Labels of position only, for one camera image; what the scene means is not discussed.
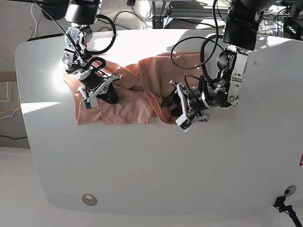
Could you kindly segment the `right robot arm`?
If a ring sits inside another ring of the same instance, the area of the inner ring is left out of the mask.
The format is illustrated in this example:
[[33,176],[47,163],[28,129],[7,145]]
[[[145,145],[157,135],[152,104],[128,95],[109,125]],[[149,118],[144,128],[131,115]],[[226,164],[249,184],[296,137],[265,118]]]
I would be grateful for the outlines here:
[[[78,92],[82,95],[85,109],[98,107],[103,100],[111,105],[118,103],[118,96],[113,82],[121,75],[109,75],[103,72],[106,60],[100,55],[106,53],[116,40],[116,26],[107,16],[100,14],[100,0],[71,0],[65,13],[65,19],[71,23],[65,37],[62,61],[67,74],[71,74],[81,85]],[[109,45],[101,51],[89,51],[87,44],[93,37],[91,25],[98,19],[104,19],[112,26],[113,36]]]

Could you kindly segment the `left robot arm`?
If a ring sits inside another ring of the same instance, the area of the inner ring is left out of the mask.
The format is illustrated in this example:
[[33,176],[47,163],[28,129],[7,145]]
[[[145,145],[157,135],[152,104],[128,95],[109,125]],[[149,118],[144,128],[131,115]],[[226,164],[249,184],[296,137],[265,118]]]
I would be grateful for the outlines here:
[[[176,124],[188,131],[197,121],[207,121],[209,115],[206,110],[212,108],[229,109],[238,104],[242,77],[247,68],[247,51],[253,51],[259,24],[264,11],[275,3],[273,0],[233,0],[228,10],[225,31],[221,35],[216,33],[207,38],[200,48],[199,67],[202,75],[197,78],[198,86],[190,87],[187,81],[170,84],[174,87],[171,94],[162,101],[162,106],[169,107],[176,104],[172,114],[177,116]],[[218,47],[218,40],[228,44],[217,57],[218,72],[212,79],[207,73],[205,64],[205,46],[209,42]]]

